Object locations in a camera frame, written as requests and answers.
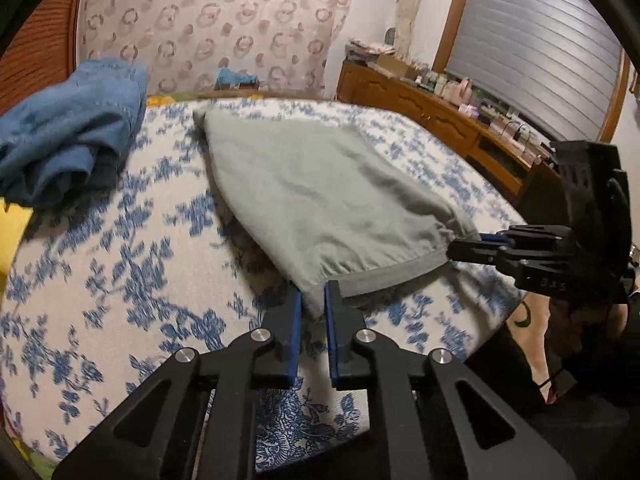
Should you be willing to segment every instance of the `metal pivot bolt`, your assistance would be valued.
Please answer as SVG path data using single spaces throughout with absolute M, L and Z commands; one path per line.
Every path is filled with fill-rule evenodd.
M 436 361 L 439 365 L 446 365 L 451 362 L 453 355 L 446 348 L 436 348 L 431 352 L 431 359 Z
M 251 339 L 261 343 L 263 341 L 267 341 L 268 338 L 271 337 L 271 332 L 269 332 L 266 328 L 256 328 L 253 332 L 251 332 Z
M 190 363 L 196 357 L 196 351 L 193 348 L 180 348 L 175 353 L 175 360 L 179 363 Z
M 371 343 L 376 340 L 376 333 L 368 328 L 363 328 L 356 332 L 356 339 L 361 343 Z

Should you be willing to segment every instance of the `white bedsheet with blue flowers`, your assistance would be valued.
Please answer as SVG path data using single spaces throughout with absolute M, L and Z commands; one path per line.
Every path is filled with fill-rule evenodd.
M 33 219 L 0 310 L 0 394 L 12 426 L 60 460 L 182 346 L 217 350 L 260 325 L 285 283 L 220 199 L 183 103 L 146 111 L 117 190 Z M 481 232 L 522 219 L 464 160 L 392 112 L 336 102 L 219 100 L 254 120 L 354 124 L 381 155 L 469 213 Z M 453 264 L 363 300 L 367 323 L 417 352 L 464 359 L 522 298 L 495 269 Z M 258 409 L 257 468 L 365 431 L 365 392 L 328 379 L 324 324 L 303 327 L 294 390 Z

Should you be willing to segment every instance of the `blue clothing pile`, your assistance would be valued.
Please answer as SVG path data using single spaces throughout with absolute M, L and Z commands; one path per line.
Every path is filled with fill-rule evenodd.
M 89 60 L 0 117 L 0 196 L 52 207 L 111 189 L 146 109 L 146 69 Z

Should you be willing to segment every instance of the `gray roller shutter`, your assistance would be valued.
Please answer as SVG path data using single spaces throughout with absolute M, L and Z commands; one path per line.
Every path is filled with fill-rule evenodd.
M 447 72 L 473 79 L 558 139 L 596 140 L 621 53 L 587 0 L 466 0 Z

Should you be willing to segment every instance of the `floral bedsheet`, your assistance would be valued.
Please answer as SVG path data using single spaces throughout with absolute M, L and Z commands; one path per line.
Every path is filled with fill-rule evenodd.
M 207 174 L 202 102 L 148 108 L 117 190 L 32 220 L 0 310 L 0 394 L 12 429 L 60 460 L 182 346 L 223 348 L 260 325 L 285 283 Z M 219 100 L 253 120 L 353 124 L 391 164 L 471 215 L 481 232 L 522 219 L 464 160 L 411 120 L 337 102 Z M 522 293 L 495 269 L 451 264 L 363 298 L 367 324 L 417 352 L 465 359 Z M 336 392 L 324 324 L 303 327 L 295 389 L 260 396 L 257 468 L 368 428 L 365 392 Z

